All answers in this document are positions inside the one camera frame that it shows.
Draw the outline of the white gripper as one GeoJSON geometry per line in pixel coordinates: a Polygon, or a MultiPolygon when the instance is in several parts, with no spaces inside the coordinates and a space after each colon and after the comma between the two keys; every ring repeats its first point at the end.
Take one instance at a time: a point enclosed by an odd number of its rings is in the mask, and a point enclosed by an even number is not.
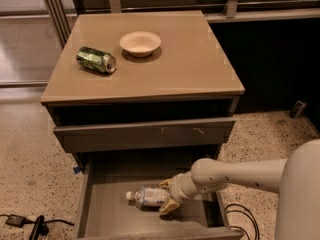
{"type": "Polygon", "coordinates": [[[200,185],[194,182],[190,171],[162,181],[159,187],[169,190],[171,196],[159,208],[161,213],[169,213],[178,209],[180,203],[191,200],[200,193],[200,185]]]}

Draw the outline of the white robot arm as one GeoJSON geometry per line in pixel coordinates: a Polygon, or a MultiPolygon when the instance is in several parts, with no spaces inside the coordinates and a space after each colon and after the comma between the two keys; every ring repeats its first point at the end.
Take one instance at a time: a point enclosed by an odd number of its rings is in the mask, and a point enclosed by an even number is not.
{"type": "Polygon", "coordinates": [[[169,193],[160,211],[169,213],[225,184],[278,195],[274,240],[320,240],[319,139],[299,146],[285,159],[237,163],[199,159],[188,172],[160,183],[169,193]]]}

